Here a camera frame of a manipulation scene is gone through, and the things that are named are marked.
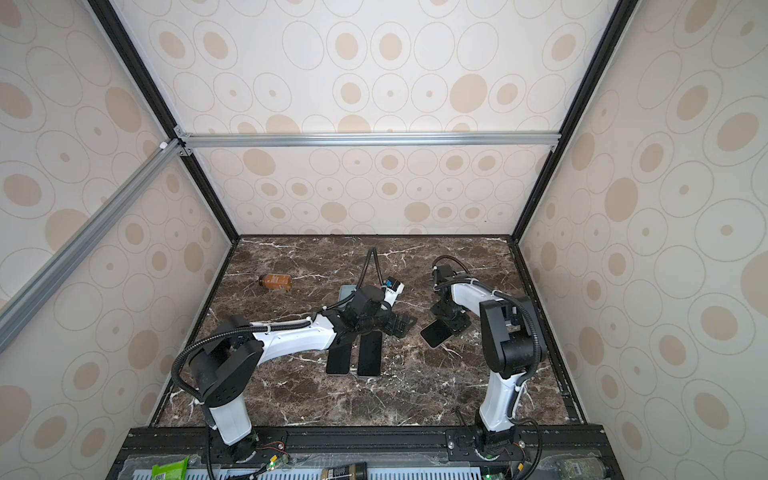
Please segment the black smartphone rose edge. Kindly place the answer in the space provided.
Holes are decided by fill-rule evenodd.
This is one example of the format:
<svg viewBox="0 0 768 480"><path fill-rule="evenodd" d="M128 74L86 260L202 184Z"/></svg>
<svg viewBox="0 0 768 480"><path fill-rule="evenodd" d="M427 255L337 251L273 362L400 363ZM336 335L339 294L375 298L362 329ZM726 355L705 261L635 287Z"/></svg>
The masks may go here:
<svg viewBox="0 0 768 480"><path fill-rule="evenodd" d="M466 321L437 319L422 329L420 336L430 348L437 348L451 337L460 335L467 327Z"/></svg>

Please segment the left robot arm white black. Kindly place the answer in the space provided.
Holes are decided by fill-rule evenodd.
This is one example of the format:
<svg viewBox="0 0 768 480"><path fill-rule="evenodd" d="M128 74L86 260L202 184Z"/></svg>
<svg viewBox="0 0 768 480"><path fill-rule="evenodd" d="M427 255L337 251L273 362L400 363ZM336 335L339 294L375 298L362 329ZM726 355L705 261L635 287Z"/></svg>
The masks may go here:
<svg viewBox="0 0 768 480"><path fill-rule="evenodd" d="M256 367L305 351L327 351L334 360L356 339L405 337L415 320L393 311L403 290L390 277L381 286L357 287L338 304L293 323L256 323L236 316L179 353L171 379L202 407L206 424L223 443L235 445L252 432L244 391Z"/></svg>

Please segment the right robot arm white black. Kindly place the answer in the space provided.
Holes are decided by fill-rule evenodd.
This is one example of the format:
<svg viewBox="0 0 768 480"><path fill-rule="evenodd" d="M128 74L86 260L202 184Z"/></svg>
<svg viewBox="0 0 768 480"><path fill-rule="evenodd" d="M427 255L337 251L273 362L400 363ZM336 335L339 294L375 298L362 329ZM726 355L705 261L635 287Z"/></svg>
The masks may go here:
<svg viewBox="0 0 768 480"><path fill-rule="evenodd" d="M525 383L548 355L540 322L529 298L513 297L471 276L455 271L441 256L432 266L433 291L438 300L430 308L435 321L421 331L436 348L470 326L470 314L480 319L481 347L490 370L485 398L478 409L480 428L489 436L512 430L515 405Z"/></svg>

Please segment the light blue phone case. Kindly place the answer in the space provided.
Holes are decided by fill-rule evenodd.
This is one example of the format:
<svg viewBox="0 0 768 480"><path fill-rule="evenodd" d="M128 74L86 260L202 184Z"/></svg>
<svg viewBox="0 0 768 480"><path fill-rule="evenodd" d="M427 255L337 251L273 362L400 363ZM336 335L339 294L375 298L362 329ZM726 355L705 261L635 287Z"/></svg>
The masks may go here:
<svg viewBox="0 0 768 480"><path fill-rule="evenodd" d="M351 298L351 296L355 293L356 286L349 284L349 285L342 285L339 290L339 301L341 303L348 302Z"/></svg>

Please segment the purple smartphone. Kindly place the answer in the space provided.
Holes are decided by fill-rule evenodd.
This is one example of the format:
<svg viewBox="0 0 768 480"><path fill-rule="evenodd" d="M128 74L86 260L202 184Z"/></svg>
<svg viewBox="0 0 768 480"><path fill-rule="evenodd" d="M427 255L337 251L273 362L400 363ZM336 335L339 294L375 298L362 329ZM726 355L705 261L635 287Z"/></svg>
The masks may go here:
<svg viewBox="0 0 768 480"><path fill-rule="evenodd" d="M346 375L350 372L352 347L357 334L339 333L328 348L326 373L328 375Z"/></svg>
<svg viewBox="0 0 768 480"><path fill-rule="evenodd" d="M372 331L360 337L357 375L377 377L381 375L383 333Z"/></svg>

